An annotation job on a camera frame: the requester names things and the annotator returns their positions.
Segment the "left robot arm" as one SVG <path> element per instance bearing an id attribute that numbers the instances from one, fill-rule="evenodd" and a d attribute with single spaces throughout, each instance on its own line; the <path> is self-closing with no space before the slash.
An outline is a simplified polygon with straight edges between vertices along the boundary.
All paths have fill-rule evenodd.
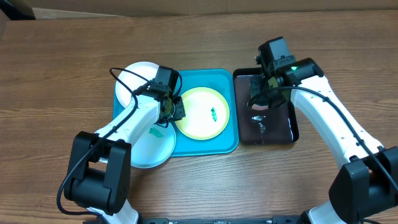
<path id="1" fill-rule="evenodd" d="M 80 132 L 72 144 L 67 175 L 57 193 L 83 207 L 100 223 L 139 223 L 139 213 L 128 202 L 131 168 L 153 168 L 164 163 L 177 142 L 170 120 L 184 117 L 178 95 L 145 91 L 134 94 L 112 122 L 95 133 Z"/>

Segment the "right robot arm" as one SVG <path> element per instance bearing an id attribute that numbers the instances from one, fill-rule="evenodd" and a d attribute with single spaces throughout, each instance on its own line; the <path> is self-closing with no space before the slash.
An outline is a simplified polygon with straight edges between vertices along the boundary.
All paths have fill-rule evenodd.
<path id="1" fill-rule="evenodd" d="M 313 124 L 338 166 L 328 201 L 303 213 L 301 223 L 364 223 L 397 206 L 397 148 L 385 148 L 354 119 L 311 58 L 267 61 L 256 57 L 248 105 L 289 102 Z"/>

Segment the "teal plastic serving tray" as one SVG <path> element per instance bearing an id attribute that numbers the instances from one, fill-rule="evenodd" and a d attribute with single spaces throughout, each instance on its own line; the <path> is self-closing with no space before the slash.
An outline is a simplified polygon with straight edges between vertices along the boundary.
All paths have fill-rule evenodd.
<path id="1" fill-rule="evenodd" d="M 183 80 L 182 93 L 195 87 L 207 87 L 219 92 L 228 103 L 229 121 L 223 132 L 208 140 L 191 139 L 174 126 L 177 143 L 172 156 L 206 156 L 234 151 L 239 144 L 239 131 L 233 76 L 221 68 L 181 70 L 179 73 Z"/>

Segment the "yellow-green rimmed plate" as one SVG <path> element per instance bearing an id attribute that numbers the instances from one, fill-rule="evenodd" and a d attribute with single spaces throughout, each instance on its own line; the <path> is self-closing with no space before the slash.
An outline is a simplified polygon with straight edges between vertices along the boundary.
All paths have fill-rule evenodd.
<path id="1" fill-rule="evenodd" d="M 221 134 L 230 116 L 228 102 L 221 93 L 207 87 L 196 87 L 181 97 L 186 116 L 175 124 L 182 134 L 194 140 L 209 140 Z M 212 108 L 215 108 L 217 121 L 213 121 L 211 116 Z"/>

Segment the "green stain on yellow plate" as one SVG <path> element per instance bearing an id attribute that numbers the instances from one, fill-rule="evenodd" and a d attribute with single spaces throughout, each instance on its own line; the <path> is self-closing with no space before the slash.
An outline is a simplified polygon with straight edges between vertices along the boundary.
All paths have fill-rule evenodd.
<path id="1" fill-rule="evenodd" d="M 218 117 L 217 117 L 215 108 L 212 108 L 212 109 L 211 109 L 211 116 L 212 116 L 212 118 L 213 118 L 213 121 L 217 121 L 217 120 L 218 120 Z"/>

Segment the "white plate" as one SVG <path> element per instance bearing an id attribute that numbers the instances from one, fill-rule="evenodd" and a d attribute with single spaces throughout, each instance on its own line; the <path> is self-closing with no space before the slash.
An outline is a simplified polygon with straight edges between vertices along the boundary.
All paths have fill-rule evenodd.
<path id="1" fill-rule="evenodd" d="M 128 72 L 122 71 L 118 78 L 131 90 L 135 90 L 155 78 L 158 68 L 152 62 L 136 62 L 126 67 Z M 131 93 L 119 82 L 116 82 L 115 93 L 119 103 L 125 108 L 131 101 Z"/>

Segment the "light blue plate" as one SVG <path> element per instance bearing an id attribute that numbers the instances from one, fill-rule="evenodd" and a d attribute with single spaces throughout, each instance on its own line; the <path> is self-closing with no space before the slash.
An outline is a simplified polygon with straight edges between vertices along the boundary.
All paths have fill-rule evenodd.
<path id="1" fill-rule="evenodd" d="M 164 136 L 157 138 L 149 133 L 150 128 L 158 129 Z M 153 124 L 146 129 L 131 150 L 131 166 L 151 169 L 169 159 L 176 144 L 176 132 L 170 124 L 167 128 Z"/>

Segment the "black water tray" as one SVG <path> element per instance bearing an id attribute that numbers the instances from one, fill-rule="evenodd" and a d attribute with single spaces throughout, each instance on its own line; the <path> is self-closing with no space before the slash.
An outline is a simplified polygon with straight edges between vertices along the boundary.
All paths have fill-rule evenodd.
<path id="1" fill-rule="evenodd" d="M 251 98 L 250 81 L 261 69 L 239 68 L 233 72 L 234 94 L 240 141 L 244 144 L 290 144 L 299 139 L 299 129 L 293 104 L 266 110 L 248 106 Z"/>

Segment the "dark object top left corner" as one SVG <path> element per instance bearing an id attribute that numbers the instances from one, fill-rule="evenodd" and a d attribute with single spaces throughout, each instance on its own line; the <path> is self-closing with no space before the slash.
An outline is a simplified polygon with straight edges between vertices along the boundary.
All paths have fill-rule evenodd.
<path id="1" fill-rule="evenodd" d="M 1 0 L 1 10 L 12 21 L 36 20 L 32 8 L 24 0 Z"/>

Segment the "green stain on blue plate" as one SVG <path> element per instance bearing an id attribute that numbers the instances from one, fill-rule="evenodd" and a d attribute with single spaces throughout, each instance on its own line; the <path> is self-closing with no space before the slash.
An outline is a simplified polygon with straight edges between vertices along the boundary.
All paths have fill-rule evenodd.
<path id="1" fill-rule="evenodd" d="M 149 133 L 157 138 L 162 138 L 164 135 L 156 128 L 150 128 Z"/>

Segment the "green sponge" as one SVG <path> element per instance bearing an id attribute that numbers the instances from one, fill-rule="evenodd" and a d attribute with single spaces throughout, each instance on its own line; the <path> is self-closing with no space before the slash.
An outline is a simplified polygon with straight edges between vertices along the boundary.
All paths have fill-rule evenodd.
<path id="1" fill-rule="evenodd" d="M 263 110 L 268 110 L 269 107 L 267 105 L 265 106 L 261 106 L 261 105 L 252 105 L 251 108 L 253 110 L 257 110 L 257 111 L 263 111 Z"/>

